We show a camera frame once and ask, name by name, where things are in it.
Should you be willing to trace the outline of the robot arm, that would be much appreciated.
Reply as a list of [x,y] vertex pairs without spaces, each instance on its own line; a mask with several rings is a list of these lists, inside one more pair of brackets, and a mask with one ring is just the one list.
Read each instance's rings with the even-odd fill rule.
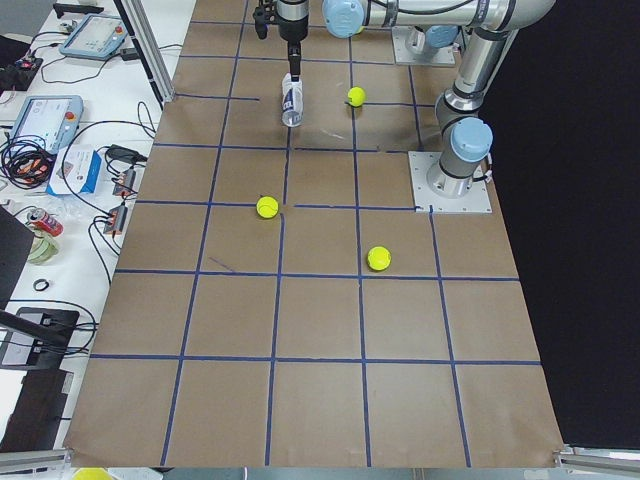
[[426,175],[429,188],[444,198],[460,198],[491,149],[493,134],[478,119],[491,79],[510,39],[541,20],[551,1],[325,1],[327,30],[349,38],[362,27],[468,27],[471,36],[456,79],[436,102],[443,152]]
[[413,26],[405,46],[414,55],[433,55],[452,46],[458,33],[459,27],[454,25]]

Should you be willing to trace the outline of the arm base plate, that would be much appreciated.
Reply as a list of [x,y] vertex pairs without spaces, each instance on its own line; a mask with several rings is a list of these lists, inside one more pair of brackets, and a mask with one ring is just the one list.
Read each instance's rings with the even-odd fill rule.
[[395,63],[453,67],[453,44],[460,28],[453,25],[395,26],[392,41]]
[[414,209],[433,214],[491,214],[487,182],[480,180],[482,170],[472,177],[448,176],[439,162],[440,152],[408,153]]

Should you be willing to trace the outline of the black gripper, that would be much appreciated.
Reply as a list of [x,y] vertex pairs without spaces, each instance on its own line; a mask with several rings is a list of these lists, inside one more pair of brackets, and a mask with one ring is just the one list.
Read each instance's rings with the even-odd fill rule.
[[[280,37],[285,41],[303,41],[308,34],[308,1],[278,0],[276,22]],[[299,82],[301,75],[301,44],[287,43],[289,74],[292,82]]]

